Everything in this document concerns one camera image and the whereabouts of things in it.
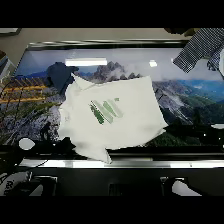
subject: black and white striped fabric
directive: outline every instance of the black and white striped fabric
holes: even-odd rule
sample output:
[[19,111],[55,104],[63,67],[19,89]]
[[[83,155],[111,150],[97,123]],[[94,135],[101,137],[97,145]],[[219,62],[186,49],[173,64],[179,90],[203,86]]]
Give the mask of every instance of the black and white striped fabric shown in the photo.
[[182,49],[173,63],[188,73],[197,61],[207,56],[208,68],[218,70],[220,52],[224,48],[224,28],[201,28]]

